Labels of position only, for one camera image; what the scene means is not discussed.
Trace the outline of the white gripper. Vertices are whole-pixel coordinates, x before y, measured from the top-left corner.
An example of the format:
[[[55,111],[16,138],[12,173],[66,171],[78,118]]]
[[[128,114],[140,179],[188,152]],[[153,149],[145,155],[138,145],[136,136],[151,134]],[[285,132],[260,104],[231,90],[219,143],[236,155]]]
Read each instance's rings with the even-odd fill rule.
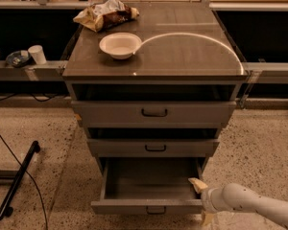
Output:
[[[191,177],[188,181],[193,185],[197,194],[201,194],[201,200],[204,210],[201,212],[201,226],[207,226],[214,219],[214,214],[226,210],[222,188],[208,188],[208,186],[200,179]]]

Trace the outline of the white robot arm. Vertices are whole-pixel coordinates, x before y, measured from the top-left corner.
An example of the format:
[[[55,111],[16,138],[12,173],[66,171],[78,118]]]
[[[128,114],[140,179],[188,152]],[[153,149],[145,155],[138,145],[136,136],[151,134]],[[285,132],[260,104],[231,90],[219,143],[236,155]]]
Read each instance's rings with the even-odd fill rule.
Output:
[[[237,183],[210,188],[195,177],[189,178],[188,181],[193,185],[195,192],[201,195],[204,207],[202,225],[211,223],[215,214],[227,211],[257,213],[288,230],[288,201],[260,195]]]

